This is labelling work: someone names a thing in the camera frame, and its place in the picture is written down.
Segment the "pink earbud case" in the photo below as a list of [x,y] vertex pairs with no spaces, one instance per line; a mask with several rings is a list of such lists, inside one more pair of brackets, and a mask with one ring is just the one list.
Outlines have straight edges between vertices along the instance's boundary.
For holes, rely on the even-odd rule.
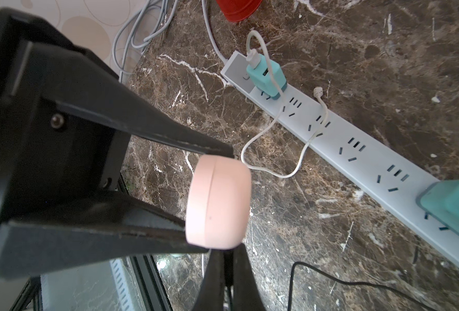
[[237,159],[203,155],[189,189],[187,242],[212,250],[237,247],[246,236],[250,203],[250,169]]

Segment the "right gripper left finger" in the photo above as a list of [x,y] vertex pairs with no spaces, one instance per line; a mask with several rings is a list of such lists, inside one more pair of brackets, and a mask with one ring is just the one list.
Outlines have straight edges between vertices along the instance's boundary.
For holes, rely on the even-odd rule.
[[224,309],[225,295],[225,272],[224,252],[213,250],[207,264],[202,286],[193,307],[196,310],[217,310]]

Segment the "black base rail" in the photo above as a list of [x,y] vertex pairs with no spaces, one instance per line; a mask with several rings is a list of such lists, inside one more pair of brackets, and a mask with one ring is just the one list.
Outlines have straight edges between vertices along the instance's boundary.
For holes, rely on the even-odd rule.
[[172,310],[151,255],[31,277],[12,310]]

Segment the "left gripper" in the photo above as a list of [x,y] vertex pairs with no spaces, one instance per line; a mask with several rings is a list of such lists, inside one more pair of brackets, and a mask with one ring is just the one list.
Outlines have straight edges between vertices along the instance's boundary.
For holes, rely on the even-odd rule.
[[0,226],[109,189],[127,133],[234,157],[232,146],[169,118],[44,19],[0,9]]

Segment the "red metal cup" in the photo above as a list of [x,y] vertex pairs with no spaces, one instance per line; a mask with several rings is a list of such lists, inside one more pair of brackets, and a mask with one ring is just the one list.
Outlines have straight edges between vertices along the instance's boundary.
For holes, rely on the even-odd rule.
[[232,23],[249,18],[263,2],[262,0],[216,0],[225,18]]

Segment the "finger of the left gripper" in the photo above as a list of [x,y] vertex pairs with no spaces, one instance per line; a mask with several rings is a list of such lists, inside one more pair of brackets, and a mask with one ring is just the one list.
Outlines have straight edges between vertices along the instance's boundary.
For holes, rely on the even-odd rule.
[[184,220],[119,191],[101,191],[1,224],[0,279],[132,255],[205,252],[187,242]]

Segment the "teal charger with black cable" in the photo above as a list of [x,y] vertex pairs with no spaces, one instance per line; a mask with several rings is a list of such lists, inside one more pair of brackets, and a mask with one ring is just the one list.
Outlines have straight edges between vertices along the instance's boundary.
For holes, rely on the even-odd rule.
[[459,180],[430,185],[417,197],[417,205],[459,235]]

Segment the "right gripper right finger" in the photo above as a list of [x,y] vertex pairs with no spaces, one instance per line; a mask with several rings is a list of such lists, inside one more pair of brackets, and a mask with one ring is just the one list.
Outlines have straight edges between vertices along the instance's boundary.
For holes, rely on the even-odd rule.
[[231,279],[233,310],[265,311],[244,244],[232,250]]

